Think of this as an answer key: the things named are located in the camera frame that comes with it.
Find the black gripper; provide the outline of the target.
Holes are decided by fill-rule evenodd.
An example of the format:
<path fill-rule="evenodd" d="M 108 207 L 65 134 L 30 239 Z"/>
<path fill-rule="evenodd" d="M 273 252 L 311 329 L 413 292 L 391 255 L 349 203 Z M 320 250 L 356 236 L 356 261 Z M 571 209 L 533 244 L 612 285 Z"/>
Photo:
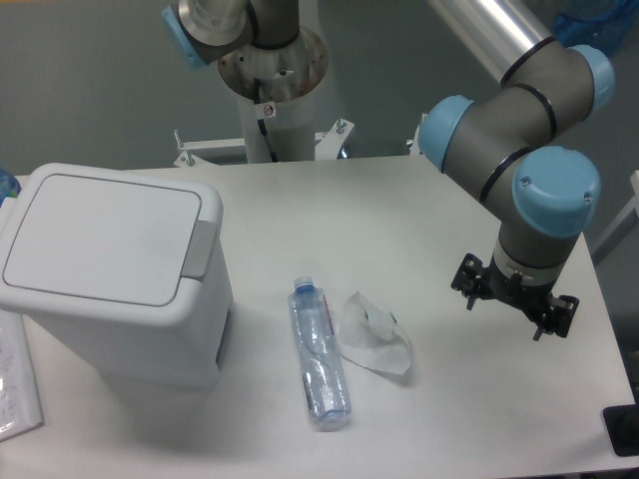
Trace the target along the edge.
<path fill-rule="evenodd" d="M 488 267 L 474 254 L 467 253 L 458 267 L 451 288 L 466 299 L 466 309 L 472 310 L 478 300 L 495 299 L 521 310 L 536 325 L 533 340 L 543 334 L 568 336 L 579 306 L 575 296 L 551 294 L 555 282 L 532 285 L 519 279 L 520 273 L 507 276 L 495 262 Z"/>

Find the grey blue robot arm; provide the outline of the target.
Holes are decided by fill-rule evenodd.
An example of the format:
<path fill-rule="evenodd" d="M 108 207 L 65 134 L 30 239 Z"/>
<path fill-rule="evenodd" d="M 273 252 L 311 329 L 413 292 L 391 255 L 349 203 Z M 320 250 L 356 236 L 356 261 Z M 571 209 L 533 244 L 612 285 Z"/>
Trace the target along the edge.
<path fill-rule="evenodd" d="M 440 101 L 417 132 L 425 157 L 500 221 L 490 263 L 467 255 L 452 287 L 469 302 L 519 309 L 539 333 L 566 336 L 578 300 L 552 289 L 593 217 L 600 177 L 554 140 L 609 101 L 613 68 L 593 47 L 562 46 L 519 1 L 432 7 L 500 84 L 482 104 Z M 325 76 L 327 51 L 301 25 L 297 2 L 178 1 L 162 17 L 189 64 L 216 64 L 244 102 L 250 162 L 319 157 L 303 100 Z"/>

